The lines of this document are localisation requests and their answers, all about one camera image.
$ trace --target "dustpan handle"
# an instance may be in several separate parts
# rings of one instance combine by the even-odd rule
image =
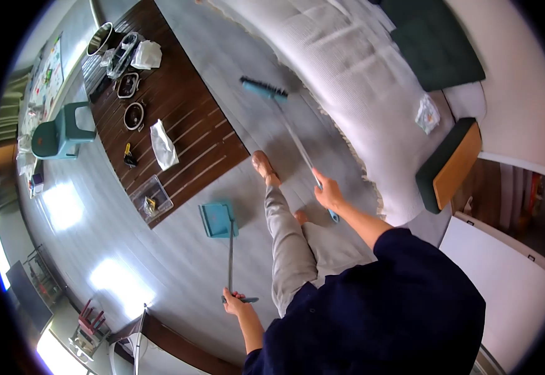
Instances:
[[[227,288],[231,293],[233,293],[233,236],[235,236],[233,232],[233,226],[235,225],[235,221],[231,220],[231,228],[229,230],[229,282],[227,283]],[[260,298],[258,297],[245,297],[245,298],[239,298],[239,300],[243,303],[253,303],[257,302]],[[227,303],[227,299],[222,296],[223,304]]]
[[[233,293],[233,220],[231,220],[231,228],[229,230],[229,282],[227,288]]]

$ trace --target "dark green cushion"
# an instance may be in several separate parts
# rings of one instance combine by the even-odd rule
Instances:
[[[381,9],[400,28],[431,7],[441,6],[443,0],[383,0]]]
[[[416,174],[418,191],[420,191],[425,208],[433,214],[441,212],[439,205],[437,205],[433,180],[441,171],[445,163],[447,163],[454,151],[456,151],[456,148],[458,148],[460,142],[462,142],[462,139],[466,136],[466,133],[468,133],[470,127],[475,122],[476,119],[473,117],[463,117],[459,119],[435,152],[427,161],[425,161],[422,167],[418,169],[418,173]]]
[[[391,0],[391,37],[427,91],[485,79],[485,71],[455,16],[441,0]]]

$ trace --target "bare foot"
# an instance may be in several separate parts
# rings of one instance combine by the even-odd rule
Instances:
[[[308,222],[308,217],[306,216],[306,213],[303,212],[303,210],[297,210],[295,211],[295,213],[293,214],[293,217],[295,217],[295,219],[297,219],[299,225],[304,225],[304,223],[307,223]]]
[[[262,176],[266,182],[266,186],[272,185],[279,187],[281,185],[281,180],[270,165],[270,161],[264,151],[258,150],[252,154],[251,165],[253,165],[254,169]]]

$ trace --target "red chair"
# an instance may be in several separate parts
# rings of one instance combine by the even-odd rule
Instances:
[[[97,318],[95,318],[93,320],[93,322],[92,322],[91,319],[89,319],[89,316],[93,312],[93,308],[90,308],[89,310],[87,310],[90,303],[91,303],[91,300],[88,300],[85,307],[83,307],[83,311],[81,311],[81,313],[79,315],[79,325],[81,326],[81,329],[85,333],[90,334],[90,335],[95,335],[96,331],[100,328],[100,326],[102,326],[102,324],[104,324],[106,319],[104,318],[104,319],[100,320],[100,318],[104,314],[104,311],[102,310],[98,314]]]

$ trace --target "white rug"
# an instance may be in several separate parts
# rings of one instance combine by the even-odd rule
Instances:
[[[360,0],[209,2],[268,42],[335,121],[376,184],[377,214],[400,226],[424,209],[414,176],[453,120],[439,92],[431,96],[441,123],[429,136],[415,123],[424,91],[380,8]]]

